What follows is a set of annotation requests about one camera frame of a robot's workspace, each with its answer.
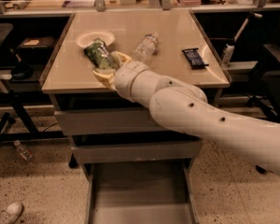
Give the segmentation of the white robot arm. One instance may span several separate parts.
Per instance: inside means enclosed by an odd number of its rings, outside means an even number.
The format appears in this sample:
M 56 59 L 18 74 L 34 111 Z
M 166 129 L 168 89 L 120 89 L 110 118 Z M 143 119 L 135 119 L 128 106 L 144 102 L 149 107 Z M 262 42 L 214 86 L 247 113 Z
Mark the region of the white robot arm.
M 121 52 L 94 52 L 93 73 L 122 98 L 147 108 L 160 126 L 214 141 L 280 176 L 280 123 L 218 109 L 198 87 L 153 72 Z

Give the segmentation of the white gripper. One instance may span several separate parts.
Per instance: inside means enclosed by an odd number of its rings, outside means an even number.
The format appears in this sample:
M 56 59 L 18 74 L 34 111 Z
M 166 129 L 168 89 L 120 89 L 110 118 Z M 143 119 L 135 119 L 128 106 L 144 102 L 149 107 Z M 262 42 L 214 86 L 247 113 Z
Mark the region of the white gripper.
M 93 68 L 92 72 L 96 79 L 104 86 L 110 90 L 116 90 L 120 97 L 133 102 L 133 82 L 142 72 L 148 70 L 149 67 L 141 62 L 131 62 L 132 58 L 120 51 L 112 51 L 111 57 L 120 67 L 117 72 L 115 69 L 98 68 Z

